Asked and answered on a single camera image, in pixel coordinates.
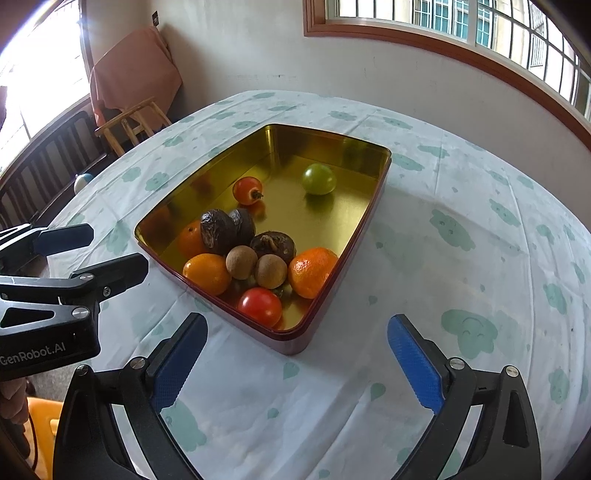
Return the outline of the person left hand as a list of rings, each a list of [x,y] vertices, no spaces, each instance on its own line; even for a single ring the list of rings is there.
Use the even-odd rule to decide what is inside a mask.
[[[26,379],[15,379],[0,383],[0,415],[16,425],[24,424],[28,419],[28,401]]]

